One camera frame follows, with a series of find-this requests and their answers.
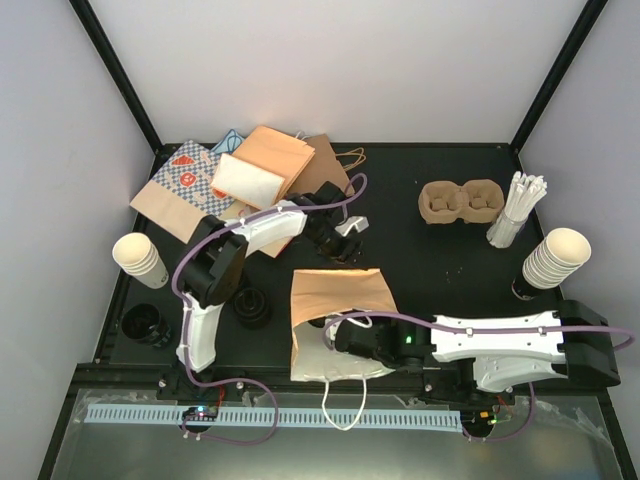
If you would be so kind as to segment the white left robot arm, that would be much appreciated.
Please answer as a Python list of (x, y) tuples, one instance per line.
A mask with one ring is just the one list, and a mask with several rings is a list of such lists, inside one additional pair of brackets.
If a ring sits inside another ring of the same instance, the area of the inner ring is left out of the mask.
[(369, 227), (364, 216), (338, 224), (333, 212), (351, 199), (327, 182), (315, 193), (294, 194), (243, 218), (203, 217), (187, 243), (171, 287), (183, 301), (178, 359), (185, 365), (179, 386), (193, 399), (207, 397), (215, 376), (207, 367), (216, 358), (216, 336), (223, 307), (242, 284), (246, 258), (262, 248), (303, 235), (322, 255), (346, 262), (359, 251), (355, 235)]

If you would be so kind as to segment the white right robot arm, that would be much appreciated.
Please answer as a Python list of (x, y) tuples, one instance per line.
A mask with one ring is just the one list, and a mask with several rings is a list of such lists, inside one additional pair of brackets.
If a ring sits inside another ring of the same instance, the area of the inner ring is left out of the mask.
[(574, 300), (554, 310), (499, 318), (422, 320), (354, 310), (327, 316), (323, 328), (329, 348), (393, 371), (419, 373), (469, 363), (454, 379), (457, 396), (467, 403), (554, 378), (597, 389), (617, 386), (614, 333), (603, 316)]

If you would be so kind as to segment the orange kraft paper bag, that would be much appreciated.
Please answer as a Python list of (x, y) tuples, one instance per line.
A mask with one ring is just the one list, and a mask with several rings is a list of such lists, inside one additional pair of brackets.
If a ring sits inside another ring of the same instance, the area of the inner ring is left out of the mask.
[(339, 321), (330, 327), (325, 324), (352, 311), (396, 312), (391, 290), (378, 269), (298, 269), (293, 273), (290, 311), (290, 379), (294, 382), (323, 383), (321, 409), (325, 420), (337, 430), (351, 430), (360, 423), (367, 397), (362, 397), (359, 410), (353, 418), (339, 420), (330, 415), (326, 408), (330, 384), (356, 380), (366, 387), (369, 380), (386, 376), (392, 370), (377, 360), (340, 353), (330, 348), (343, 326), (353, 327), (358, 333), (371, 333), (373, 321), (370, 318)]

